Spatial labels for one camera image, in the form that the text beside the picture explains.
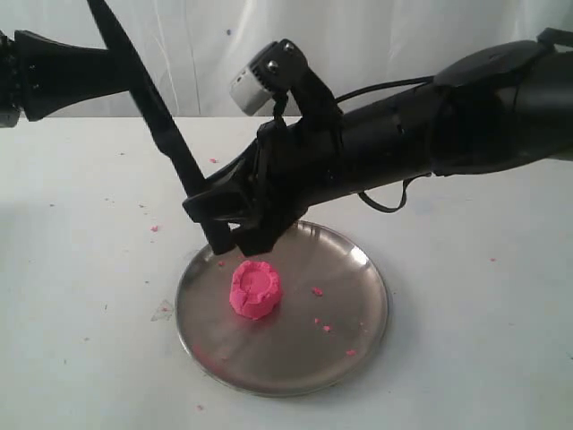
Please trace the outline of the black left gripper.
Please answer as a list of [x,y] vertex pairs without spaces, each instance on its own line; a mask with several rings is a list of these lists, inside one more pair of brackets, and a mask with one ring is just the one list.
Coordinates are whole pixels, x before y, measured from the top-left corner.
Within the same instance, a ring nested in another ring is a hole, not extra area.
[[1,126],[35,122],[56,111],[129,89],[105,49],[76,47],[28,30],[1,35]]

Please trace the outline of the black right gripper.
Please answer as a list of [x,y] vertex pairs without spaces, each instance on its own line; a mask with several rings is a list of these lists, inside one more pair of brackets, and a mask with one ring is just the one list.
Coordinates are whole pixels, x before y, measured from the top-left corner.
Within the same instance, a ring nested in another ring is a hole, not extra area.
[[246,257],[271,252],[309,207],[345,195],[342,125],[341,116],[268,121],[206,191],[183,202],[185,212],[197,223],[240,225],[235,244]]

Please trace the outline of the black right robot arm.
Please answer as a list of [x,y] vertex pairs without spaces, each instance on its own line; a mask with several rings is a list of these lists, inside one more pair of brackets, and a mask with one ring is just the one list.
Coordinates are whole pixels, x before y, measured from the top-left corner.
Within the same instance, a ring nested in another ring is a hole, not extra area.
[[429,82],[342,112],[312,72],[291,88],[301,111],[275,119],[184,209],[233,225],[228,244],[269,252],[307,210],[421,176],[481,175],[572,148],[572,55],[525,40],[481,50]]

